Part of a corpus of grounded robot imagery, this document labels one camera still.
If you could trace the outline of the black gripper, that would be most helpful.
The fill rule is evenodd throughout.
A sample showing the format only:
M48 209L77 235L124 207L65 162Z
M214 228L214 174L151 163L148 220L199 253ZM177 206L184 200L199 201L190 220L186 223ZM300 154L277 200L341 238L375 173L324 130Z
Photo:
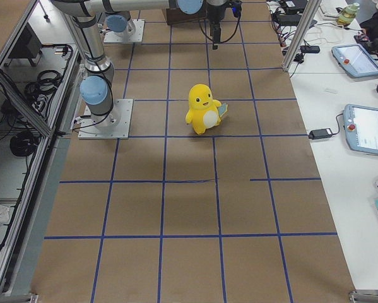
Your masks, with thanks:
M226 0L207 0L206 16L210 24L210 34L213 42L221 42L221 26L220 22L225 17L227 7ZM212 49L217 50L218 45L212 43Z

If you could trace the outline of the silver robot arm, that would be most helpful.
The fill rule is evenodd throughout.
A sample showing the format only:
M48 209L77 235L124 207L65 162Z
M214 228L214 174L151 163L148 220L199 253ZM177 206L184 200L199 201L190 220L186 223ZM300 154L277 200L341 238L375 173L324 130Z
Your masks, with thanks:
M186 15L198 15L205 6L205 17L210 24L210 36L208 36L202 26L203 35L211 40L213 49L218 48L221 41L220 22L225 17L225 10L231 7L231 1L176 1L176 7ZM106 13L105 22L107 33L105 34L105 44L128 44L142 42L145 21L142 19L132 19L130 11L118 11Z
M53 1L53 5L63 14L71 36L85 58L87 78L81 82L80 93L88 106L93 125L110 124L113 120L114 99L112 80L114 65L106 56L99 34L97 14L107 13L122 17L124 32L131 10L179 8L187 15L197 13L202 1Z

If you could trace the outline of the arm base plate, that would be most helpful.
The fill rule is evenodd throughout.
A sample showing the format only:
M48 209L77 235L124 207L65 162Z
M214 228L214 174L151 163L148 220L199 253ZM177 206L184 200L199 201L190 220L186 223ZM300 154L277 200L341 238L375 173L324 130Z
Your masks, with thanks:
M128 139L133 103L134 100L131 98L114 99L112 111L103 117L91 115L90 109L86 105L84 115L89 117L81 121L78 138L81 140Z
M107 31L104 37L104 44L133 44L143 41L145 20L131 19L126 23L123 32Z

